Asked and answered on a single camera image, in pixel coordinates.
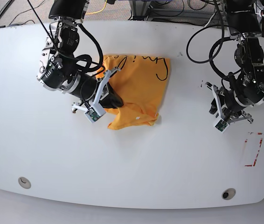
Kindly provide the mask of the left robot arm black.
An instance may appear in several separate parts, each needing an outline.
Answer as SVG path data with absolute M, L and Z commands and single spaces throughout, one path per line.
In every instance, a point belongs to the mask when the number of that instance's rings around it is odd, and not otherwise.
M 230 33 L 224 41 L 238 41 L 234 58 L 240 74 L 238 77 L 224 75 L 214 62 L 210 65 L 222 80 L 230 84 L 230 90 L 224 90 L 222 97 L 227 111 L 240 113 L 245 107 L 264 102 L 264 51 L 258 39 L 261 28 L 253 8 L 254 1 L 222 0 L 221 3 Z

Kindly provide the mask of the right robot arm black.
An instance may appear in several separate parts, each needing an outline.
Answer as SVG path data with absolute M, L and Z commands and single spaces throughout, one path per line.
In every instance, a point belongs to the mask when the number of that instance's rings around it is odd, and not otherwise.
M 37 80 L 50 91 L 62 91 L 80 99 L 80 104 L 90 108 L 99 92 L 102 78 L 96 75 L 106 71 L 103 52 L 95 37 L 76 21 L 83 19 L 89 1 L 56 0 L 49 19 L 53 23 L 46 29 L 46 45 L 42 50 Z M 80 36 L 78 30 L 87 35 L 95 44 L 99 61 L 96 63 L 88 54 L 74 56 Z

